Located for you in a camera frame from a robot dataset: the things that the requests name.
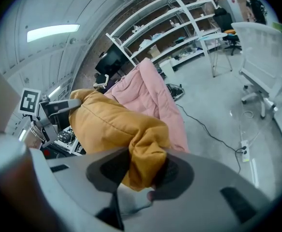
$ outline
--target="bottle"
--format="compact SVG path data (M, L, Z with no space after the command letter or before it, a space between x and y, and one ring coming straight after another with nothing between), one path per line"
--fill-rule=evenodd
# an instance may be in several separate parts
M172 20L170 20L171 26L174 27L174 22Z

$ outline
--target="fluorescent light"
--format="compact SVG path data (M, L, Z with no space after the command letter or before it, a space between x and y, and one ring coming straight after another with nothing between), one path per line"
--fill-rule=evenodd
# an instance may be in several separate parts
M51 97L52 95L54 95L59 89L60 89L60 86L56 88L53 92L51 92L48 97Z
M25 136L25 134L26 134L26 130L23 129L23 130L21 131L20 135L19 135L18 140L21 141L21 140L23 139L23 137Z
M76 32L78 28L79 28L79 24L69 24L69 25L57 25L57 26L50 26L46 28L31 30L27 33L27 42L31 42L49 35Z

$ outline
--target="square black and white marker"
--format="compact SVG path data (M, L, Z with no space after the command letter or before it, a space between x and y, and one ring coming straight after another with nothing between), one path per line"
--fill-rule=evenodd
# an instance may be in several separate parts
M41 91L25 87L21 93L18 112L37 116L40 95Z

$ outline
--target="black shirt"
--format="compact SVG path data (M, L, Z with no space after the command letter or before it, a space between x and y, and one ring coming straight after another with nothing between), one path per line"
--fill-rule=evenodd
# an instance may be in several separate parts
M264 6L259 0L246 0L246 6L251 8L256 22L266 24L266 19L263 14Z
M98 75L96 79L97 84L104 84L106 82L106 76L103 74Z

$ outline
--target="person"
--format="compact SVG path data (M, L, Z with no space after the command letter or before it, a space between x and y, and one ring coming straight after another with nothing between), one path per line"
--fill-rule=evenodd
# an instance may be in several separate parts
M105 88L107 86L109 80L109 76L107 74L103 75L96 73L94 77L96 78L96 82L94 83L93 87Z
M251 22L267 24L267 11L259 0L246 0L246 7L248 11L248 19Z

